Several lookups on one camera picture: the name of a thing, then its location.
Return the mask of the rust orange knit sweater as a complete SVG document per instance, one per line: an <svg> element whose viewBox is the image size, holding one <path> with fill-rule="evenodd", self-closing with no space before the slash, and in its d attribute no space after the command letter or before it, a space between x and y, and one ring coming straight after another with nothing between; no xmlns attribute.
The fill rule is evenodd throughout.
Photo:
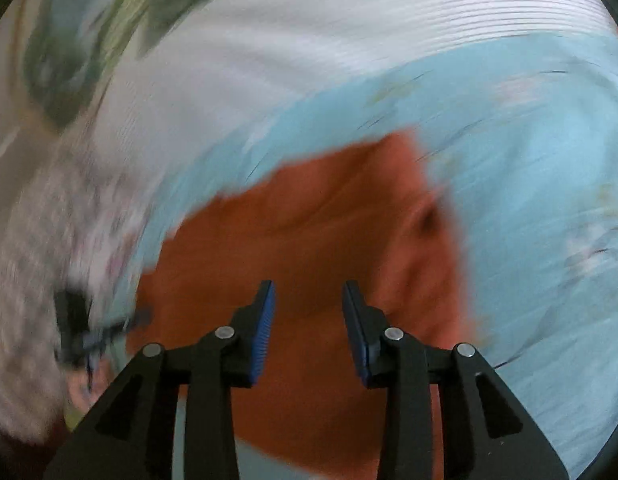
<svg viewBox="0 0 618 480"><path fill-rule="evenodd" d="M326 479L374 478L385 396L356 373L345 282L425 344L472 332L453 221L408 131L285 166L193 214L141 277L152 323L126 348L194 344L264 280L277 288L269 352L255 388L233 394L236 434Z"/></svg>

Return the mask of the light blue floral bedsheet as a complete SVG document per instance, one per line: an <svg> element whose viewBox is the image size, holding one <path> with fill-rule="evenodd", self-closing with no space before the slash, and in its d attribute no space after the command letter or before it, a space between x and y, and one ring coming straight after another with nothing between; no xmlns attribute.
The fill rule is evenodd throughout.
<svg viewBox="0 0 618 480"><path fill-rule="evenodd" d="M618 427L618 38L469 44L238 128L160 185L112 312L216 193L400 127L461 224L480 349L582 474Z"/></svg>

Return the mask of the green pillow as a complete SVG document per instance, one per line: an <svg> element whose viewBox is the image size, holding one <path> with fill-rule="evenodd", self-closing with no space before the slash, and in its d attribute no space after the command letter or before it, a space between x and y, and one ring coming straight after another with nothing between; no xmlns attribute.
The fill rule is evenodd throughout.
<svg viewBox="0 0 618 480"><path fill-rule="evenodd" d="M59 136L91 105L133 35L148 52L209 0L41 0L22 76L34 108Z"/></svg>

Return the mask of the white striped blanket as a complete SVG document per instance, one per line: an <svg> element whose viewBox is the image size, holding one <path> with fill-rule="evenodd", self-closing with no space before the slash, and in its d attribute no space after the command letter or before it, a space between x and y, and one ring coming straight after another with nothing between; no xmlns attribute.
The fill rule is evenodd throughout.
<svg viewBox="0 0 618 480"><path fill-rule="evenodd" d="M95 159L151 178L313 92L534 32L618 27L601 0L148 0L95 114Z"/></svg>

